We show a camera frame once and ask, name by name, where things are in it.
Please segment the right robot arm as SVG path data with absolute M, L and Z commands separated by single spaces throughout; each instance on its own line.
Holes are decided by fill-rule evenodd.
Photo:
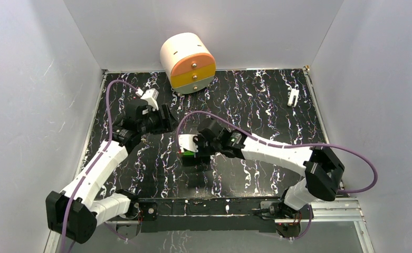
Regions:
M 302 180 L 287 188 L 279 202 L 261 205 L 264 219 L 293 218 L 315 200 L 334 201 L 344 173 L 344 165 L 330 147 L 287 148 L 286 144 L 261 138 L 242 130 L 228 130 L 217 120 L 207 118 L 196 134 L 179 136 L 180 146 L 195 158 L 220 153 L 228 158 L 255 160 L 291 170 Z

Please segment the green paper box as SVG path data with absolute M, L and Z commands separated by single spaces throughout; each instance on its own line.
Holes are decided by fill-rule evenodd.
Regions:
M 195 158 L 195 157 L 196 157 L 196 153 L 195 153 L 195 152 L 192 152 L 192 151 L 189 151 L 189 150 L 184 150 L 184 151 L 182 151 L 180 154 L 181 154 L 181 157 L 182 157 L 183 159 L 191 159 L 191 158 Z

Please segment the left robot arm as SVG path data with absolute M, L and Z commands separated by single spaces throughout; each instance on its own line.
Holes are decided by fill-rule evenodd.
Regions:
M 101 143 L 87 166 L 63 190 L 51 191 L 46 197 L 48 228 L 83 244 L 97 226 L 114 217 L 138 217 L 140 206 L 134 193 L 117 190 L 102 200 L 96 200 L 96 196 L 117 166 L 140 144 L 143 135 L 173 132 L 177 126 L 167 104 L 133 100 L 113 122 L 112 137 Z

